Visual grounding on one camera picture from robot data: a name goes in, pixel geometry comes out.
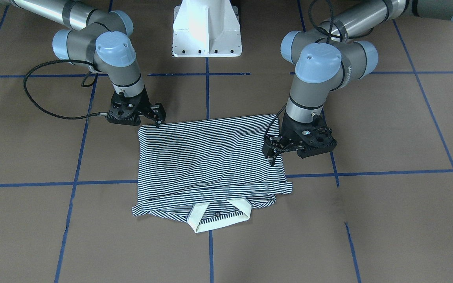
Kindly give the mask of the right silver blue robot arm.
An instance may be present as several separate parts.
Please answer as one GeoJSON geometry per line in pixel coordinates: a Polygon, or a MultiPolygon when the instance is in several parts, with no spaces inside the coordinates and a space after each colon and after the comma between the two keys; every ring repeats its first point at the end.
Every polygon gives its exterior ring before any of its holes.
{"type": "Polygon", "coordinates": [[[166,118],[160,103],[151,104],[136,52],[130,40],[133,22],[123,11],[102,11],[77,0],[2,0],[2,5],[48,18],[65,26],[52,40],[55,61],[41,63],[27,72],[23,88],[32,103],[27,80],[36,70],[56,63],[85,66],[89,72],[108,75],[114,93],[107,112],[94,113],[110,123],[137,126],[144,116],[159,127],[166,118]]]}

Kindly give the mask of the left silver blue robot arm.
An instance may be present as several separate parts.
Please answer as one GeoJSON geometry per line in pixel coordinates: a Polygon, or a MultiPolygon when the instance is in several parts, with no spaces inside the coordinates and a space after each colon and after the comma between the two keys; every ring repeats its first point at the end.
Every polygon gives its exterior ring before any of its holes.
{"type": "Polygon", "coordinates": [[[316,25],[310,18],[313,29],[291,31],[282,40],[280,52],[295,65],[295,75],[278,135],[264,135],[270,165],[286,152],[304,159],[334,150],[337,141],[322,118],[327,96],[370,74],[379,61],[376,47],[360,37],[403,14],[453,22],[453,0],[363,0],[337,15],[329,9],[326,21],[316,25]]]}

